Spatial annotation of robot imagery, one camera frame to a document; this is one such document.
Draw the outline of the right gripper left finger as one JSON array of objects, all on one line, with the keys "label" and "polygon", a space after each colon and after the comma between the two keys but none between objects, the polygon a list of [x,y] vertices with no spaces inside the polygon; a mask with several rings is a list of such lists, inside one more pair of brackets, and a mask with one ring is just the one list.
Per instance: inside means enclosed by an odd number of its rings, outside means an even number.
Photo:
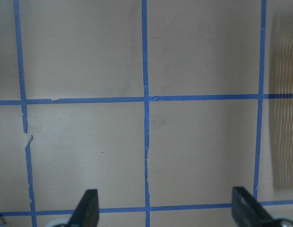
[{"label": "right gripper left finger", "polygon": [[55,219],[46,227],[96,227],[100,218],[97,189],[85,191],[70,218]]}]

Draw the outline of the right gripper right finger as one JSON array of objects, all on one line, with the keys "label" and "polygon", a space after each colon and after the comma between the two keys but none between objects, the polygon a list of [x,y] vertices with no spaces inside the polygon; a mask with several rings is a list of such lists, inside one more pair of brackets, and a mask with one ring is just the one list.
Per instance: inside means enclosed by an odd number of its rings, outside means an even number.
[{"label": "right gripper right finger", "polygon": [[293,227],[290,219],[272,217],[242,186],[232,188],[231,212],[238,227]]}]

